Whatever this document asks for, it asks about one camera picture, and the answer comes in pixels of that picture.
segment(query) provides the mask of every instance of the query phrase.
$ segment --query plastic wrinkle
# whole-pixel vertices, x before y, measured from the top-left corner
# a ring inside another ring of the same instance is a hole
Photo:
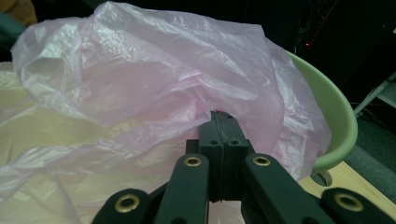
[[[30,26],[0,63],[0,222],[91,223],[115,192],[169,180],[211,110],[300,179],[330,130],[260,25],[107,2]],[[243,223],[239,203],[209,223]]]

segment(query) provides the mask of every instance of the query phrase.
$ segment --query translucent plastic bag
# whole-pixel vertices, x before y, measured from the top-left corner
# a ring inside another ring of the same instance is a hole
[[[23,87],[10,74],[22,96],[0,86],[5,222],[89,223],[114,192],[153,191],[210,110],[296,179],[330,143],[304,78],[258,25],[105,3],[31,26],[12,53]],[[212,207],[213,223],[241,220],[235,203]]]

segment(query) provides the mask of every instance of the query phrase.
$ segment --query wooden table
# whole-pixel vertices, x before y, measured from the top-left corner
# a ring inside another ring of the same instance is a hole
[[[325,189],[343,188],[353,190],[396,220],[396,205],[346,163],[341,162],[329,170],[329,173],[332,176],[332,184],[329,187],[322,187],[309,176],[301,180],[299,184],[305,191],[317,197],[320,197]]]

